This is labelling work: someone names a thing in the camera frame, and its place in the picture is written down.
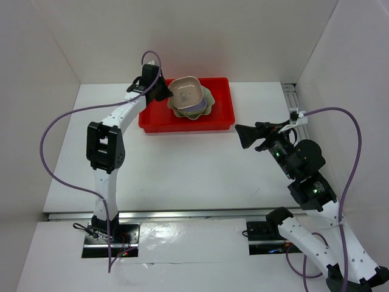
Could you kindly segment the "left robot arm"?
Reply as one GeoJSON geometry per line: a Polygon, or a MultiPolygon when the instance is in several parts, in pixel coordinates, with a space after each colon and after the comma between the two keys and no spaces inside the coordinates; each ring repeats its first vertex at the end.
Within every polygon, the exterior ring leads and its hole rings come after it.
{"type": "Polygon", "coordinates": [[[142,66],[141,75],[126,90],[125,103],[101,122],[88,125],[86,158],[93,169],[95,191],[99,194],[91,226],[107,243],[116,241],[124,232],[119,225],[116,202],[117,175],[126,155],[123,135],[152,101],[160,102],[172,95],[160,67],[149,62],[142,66]]]}

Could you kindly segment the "large green scalloped bowl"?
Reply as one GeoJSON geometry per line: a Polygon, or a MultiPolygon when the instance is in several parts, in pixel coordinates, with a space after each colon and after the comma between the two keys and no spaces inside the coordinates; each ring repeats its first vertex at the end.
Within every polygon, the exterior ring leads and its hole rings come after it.
{"type": "Polygon", "coordinates": [[[205,86],[201,86],[203,96],[207,100],[207,108],[203,111],[197,111],[193,113],[184,113],[184,112],[179,112],[176,108],[172,105],[171,100],[168,99],[167,107],[171,109],[176,117],[183,118],[186,117],[190,120],[196,120],[200,116],[207,116],[211,113],[212,106],[215,104],[215,99],[212,96],[212,93],[209,89],[207,89],[205,86]]]}

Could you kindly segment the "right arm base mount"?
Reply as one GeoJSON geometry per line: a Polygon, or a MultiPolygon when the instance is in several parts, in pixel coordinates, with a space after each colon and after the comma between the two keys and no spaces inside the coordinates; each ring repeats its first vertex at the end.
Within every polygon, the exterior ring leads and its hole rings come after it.
{"type": "Polygon", "coordinates": [[[289,248],[290,253],[301,253],[289,240],[273,231],[272,226],[266,221],[247,221],[242,236],[248,239],[251,256],[285,254],[289,248]]]}

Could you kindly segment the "brown square plate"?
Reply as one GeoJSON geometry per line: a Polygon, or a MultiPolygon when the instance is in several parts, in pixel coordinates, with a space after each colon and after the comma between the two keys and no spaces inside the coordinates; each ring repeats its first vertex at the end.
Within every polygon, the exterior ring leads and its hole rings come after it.
{"type": "Polygon", "coordinates": [[[173,80],[168,85],[173,93],[171,104],[177,109],[185,109],[199,104],[203,99],[200,81],[196,77],[188,76],[173,80]]]}

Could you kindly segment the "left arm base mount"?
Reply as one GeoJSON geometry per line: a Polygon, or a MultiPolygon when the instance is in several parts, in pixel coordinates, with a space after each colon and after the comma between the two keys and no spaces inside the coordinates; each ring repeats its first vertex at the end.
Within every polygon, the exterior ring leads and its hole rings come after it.
{"type": "MultiPolygon", "coordinates": [[[[108,236],[104,232],[97,231],[88,223],[86,226],[74,223],[74,229],[85,232],[83,252],[84,259],[99,259],[108,257],[108,236]]],[[[139,253],[140,224],[123,224],[119,228],[119,234],[111,237],[112,258],[138,257],[139,253]]]]}

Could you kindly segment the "purple square plate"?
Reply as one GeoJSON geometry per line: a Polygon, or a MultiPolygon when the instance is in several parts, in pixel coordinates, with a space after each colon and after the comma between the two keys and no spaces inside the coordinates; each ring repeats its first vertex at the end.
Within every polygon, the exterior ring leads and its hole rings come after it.
{"type": "Polygon", "coordinates": [[[189,106],[186,108],[178,108],[177,110],[179,112],[184,112],[184,113],[193,113],[193,112],[197,112],[197,111],[203,111],[206,108],[207,108],[207,100],[205,97],[203,97],[198,104],[192,105],[192,106],[189,106]]]}

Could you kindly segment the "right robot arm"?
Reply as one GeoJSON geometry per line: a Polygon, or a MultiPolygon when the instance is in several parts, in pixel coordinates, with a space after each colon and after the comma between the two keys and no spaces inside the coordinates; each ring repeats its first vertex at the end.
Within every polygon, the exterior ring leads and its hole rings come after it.
{"type": "Polygon", "coordinates": [[[332,187],[320,173],[326,163],[320,146],[309,139],[293,144],[283,127],[284,123],[257,122],[253,127],[235,125],[235,130],[244,149],[263,140],[255,150],[267,150],[272,155],[292,181],[288,189],[293,199],[326,241],[311,234],[285,207],[267,214],[266,234],[293,243],[322,272],[330,291],[371,291],[385,284],[388,268],[378,265],[365,251],[340,214],[332,187]]]}

